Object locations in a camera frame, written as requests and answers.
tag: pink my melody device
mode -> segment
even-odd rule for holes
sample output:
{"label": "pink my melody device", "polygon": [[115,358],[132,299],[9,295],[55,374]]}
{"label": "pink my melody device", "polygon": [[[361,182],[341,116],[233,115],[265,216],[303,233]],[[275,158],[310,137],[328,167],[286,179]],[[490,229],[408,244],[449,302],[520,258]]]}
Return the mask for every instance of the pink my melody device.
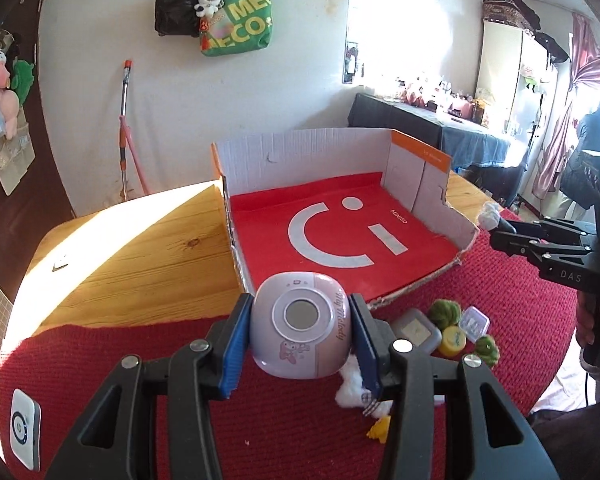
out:
{"label": "pink my melody device", "polygon": [[314,379],[336,373],[351,346],[344,289],[316,272],[267,278],[253,301],[250,346],[256,364],[276,377]]}

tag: wooden table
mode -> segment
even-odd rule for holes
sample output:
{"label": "wooden table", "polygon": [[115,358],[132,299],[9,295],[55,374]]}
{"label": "wooden table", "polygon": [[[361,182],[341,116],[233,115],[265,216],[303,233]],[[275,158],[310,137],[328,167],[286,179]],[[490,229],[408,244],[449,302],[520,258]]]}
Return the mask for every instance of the wooden table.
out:
{"label": "wooden table", "polygon": [[[452,173],[448,202],[485,200]],[[63,324],[135,326],[228,314],[240,294],[218,181],[165,191],[66,222],[40,243],[6,339]]]}

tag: red knitted tablecloth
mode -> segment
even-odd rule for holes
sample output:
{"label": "red knitted tablecloth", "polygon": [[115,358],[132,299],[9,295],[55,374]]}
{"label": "red knitted tablecloth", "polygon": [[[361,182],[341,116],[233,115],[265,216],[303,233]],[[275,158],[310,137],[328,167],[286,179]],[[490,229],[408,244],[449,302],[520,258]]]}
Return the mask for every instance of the red knitted tablecloth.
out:
{"label": "red knitted tablecloth", "polygon": [[[541,281],[520,257],[491,250],[480,234],[462,266],[375,311],[391,320],[407,307],[425,310],[436,298],[476,305],[491,319],[490,333],[502,351],[494,368],[519,409],[526,413],[549,385],[574,329],[575,294]],[[18,480],[42,480],[75,418],[101,381],[126,354],[164,357],[205,336],[213,320],[200,319],[134,328],[63,326],[23,341],[2,356],[0,434],[6,462]],[[378,474],[384,446],[365,433],[373,423],[360,410],[335,401],[338,375],[315,381],[282,380],[245,361],[229,401],[212,404],[212,421],[226,480],[370,480]],[[18,462],[9,444],[11,396],[20,388],[42,408],[40,473]],[[167,479],[164,407],[158,416],[158,469]],[[436,409],[433,478],[443,477],[444,411]]]}

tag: black backpack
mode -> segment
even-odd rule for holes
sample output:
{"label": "black backpack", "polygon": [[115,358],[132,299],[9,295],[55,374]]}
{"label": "black backpack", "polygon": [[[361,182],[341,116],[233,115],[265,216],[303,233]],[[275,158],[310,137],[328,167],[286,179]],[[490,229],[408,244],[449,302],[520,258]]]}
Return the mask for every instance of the black backpack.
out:
{"label": "black backpack", "polygon": [[200,18],[194,6],[198,0],[155,0],[155,30],[160,36],[200,35]]}
{"label": "black backpack", "polygon": [[545,34],[544,32],[536,32],[536,41],[549,51],[552,62],[564,63],[565,61],[569,60],[569,54],[567,54],[564,49],[558,45],[558,42],[548,34]]}

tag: pink curtain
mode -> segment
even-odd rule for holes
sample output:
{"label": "pink curtain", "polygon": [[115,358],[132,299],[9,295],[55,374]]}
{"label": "pink curtain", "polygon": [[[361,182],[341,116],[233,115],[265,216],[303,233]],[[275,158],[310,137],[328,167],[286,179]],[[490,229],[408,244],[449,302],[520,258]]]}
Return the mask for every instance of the pink curtain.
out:
{"label": "pink curtain", "polygon": [[544,152],[540,171],[532,189],[533,194],[541,200],[557,189],[558,178],[567,163],[567,131],[571,123],[575,90],[579,84],[600,89],[600,47],[593,36],[589,20],[574,12],[569,94],[564,111],[555,123],[554,135]]}

